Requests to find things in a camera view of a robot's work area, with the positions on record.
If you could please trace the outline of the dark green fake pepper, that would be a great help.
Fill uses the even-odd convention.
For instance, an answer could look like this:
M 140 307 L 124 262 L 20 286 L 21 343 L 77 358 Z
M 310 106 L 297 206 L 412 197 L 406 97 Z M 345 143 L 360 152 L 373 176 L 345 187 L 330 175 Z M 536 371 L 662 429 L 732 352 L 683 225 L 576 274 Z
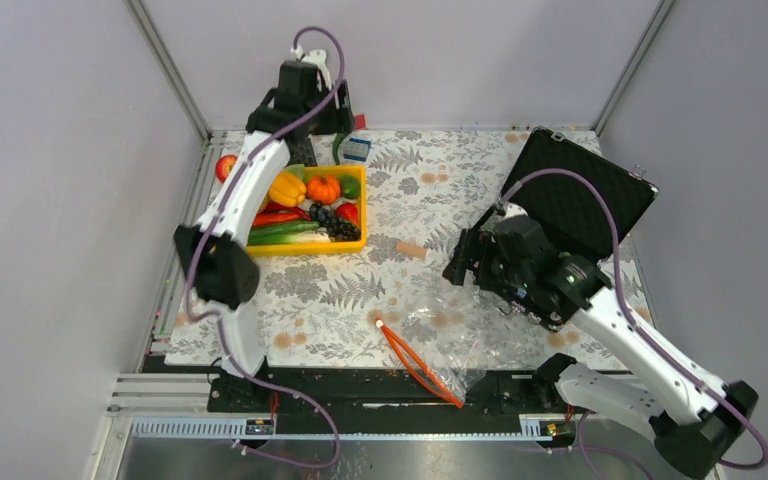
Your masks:
M 341 164 L 340 147 L 347 138 L 345 133 L 338 133 L 334 136 L 331 146 L 331 156 L 335 165 Z

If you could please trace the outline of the clear zip top bag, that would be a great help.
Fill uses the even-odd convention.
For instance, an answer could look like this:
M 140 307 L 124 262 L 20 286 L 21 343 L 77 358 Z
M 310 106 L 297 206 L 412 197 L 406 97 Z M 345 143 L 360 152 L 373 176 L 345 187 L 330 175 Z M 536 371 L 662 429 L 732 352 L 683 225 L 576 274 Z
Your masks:
M 456 408 L 488 371 L 516 368 L 525 352 L 502 302 L 486 292 L 438 290 L 404 307 L 376 315 L 372 324 L 409 377 Z

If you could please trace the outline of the blue grey small box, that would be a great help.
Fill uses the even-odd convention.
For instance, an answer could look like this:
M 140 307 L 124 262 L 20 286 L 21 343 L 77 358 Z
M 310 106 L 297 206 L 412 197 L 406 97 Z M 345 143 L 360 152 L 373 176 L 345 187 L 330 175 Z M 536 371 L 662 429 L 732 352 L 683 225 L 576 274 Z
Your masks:
M 340 146 L 343 159 L 355 162 L 366 162 L 371 151 L 371 142 L 366 139 L 348 137 Z

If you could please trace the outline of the yellow fake bell pepper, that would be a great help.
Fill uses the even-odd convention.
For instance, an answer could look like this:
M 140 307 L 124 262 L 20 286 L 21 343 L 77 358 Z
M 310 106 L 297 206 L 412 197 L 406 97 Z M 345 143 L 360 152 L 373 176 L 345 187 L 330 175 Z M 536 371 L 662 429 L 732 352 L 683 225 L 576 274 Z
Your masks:
M 273 180 L 268 193 L 272 202 L 285 207 L 296 207 L 307 199 L 305 183 L 289 172 L 278 174 Z

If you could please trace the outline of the red fake apple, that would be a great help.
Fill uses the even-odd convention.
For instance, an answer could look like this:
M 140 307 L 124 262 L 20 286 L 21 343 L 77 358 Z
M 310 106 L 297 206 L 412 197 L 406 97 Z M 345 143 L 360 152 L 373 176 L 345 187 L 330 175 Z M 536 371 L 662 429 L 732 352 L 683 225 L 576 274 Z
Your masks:
M 231 175 L 233 168 L 237 163 L 237 159 L 238 157 L 233 154 L 223 155 L 218 159 L 215 165 L 214 174 L 215 178 L 220 183 L 224 183 Z

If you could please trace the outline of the orange fake carrot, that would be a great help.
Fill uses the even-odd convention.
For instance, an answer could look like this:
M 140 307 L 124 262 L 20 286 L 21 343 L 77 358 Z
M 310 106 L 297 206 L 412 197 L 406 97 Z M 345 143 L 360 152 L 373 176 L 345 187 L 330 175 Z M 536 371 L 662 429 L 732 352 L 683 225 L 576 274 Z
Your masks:
M 277 213 L 261 213 L 258 214 L 253 223 L 253 228 L 261 228 L 272 225 L 290 223 L 301 220 L 303 218 L 298 212 L 277 212 Z

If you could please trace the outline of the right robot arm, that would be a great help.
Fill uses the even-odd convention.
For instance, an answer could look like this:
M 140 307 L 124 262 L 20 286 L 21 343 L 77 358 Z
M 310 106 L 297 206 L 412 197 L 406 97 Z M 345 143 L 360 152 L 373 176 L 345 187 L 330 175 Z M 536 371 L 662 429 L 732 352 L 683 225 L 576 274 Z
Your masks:
M 535 402 L 557 412 L 565 405 L 594 411 L 653 442 L 682 475 L 701 479 L 743 433 L 758 401 L 743 381 L 728 384 L 681 353 L 619 298 L 589 259 L 558 250 L 526 215 L 503 218 L 491 231 L 461 231 L 443 276 L 474 283 L 546 328 L 572 324 L 590 335 L 640 381 L 634 387 L 566 354 L 533 373 Z

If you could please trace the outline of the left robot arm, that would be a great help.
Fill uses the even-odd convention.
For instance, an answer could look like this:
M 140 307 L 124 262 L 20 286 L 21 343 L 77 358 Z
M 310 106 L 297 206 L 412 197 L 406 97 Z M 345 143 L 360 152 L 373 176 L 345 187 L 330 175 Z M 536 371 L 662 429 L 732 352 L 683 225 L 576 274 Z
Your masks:
M 343 74 L 339 69 L 332 75 L 311 53 L 283 62 L 277 86 L 249 116 L 241 151 L 219 194 L 193 224 L 180 225 L 173 234 L 185 292 L 205 304 L 202 313 L 185 311 L 193 320 L 215 321 L 221 366 L 238 377 L 232 398 L 248 411 L 264 407 L 271 388 L 256 375 L 265 349 L 250 303 L 260 269 L 246 250 L 249 233 L 269 187 L 290 162 L 291 144 L 352 131 Z

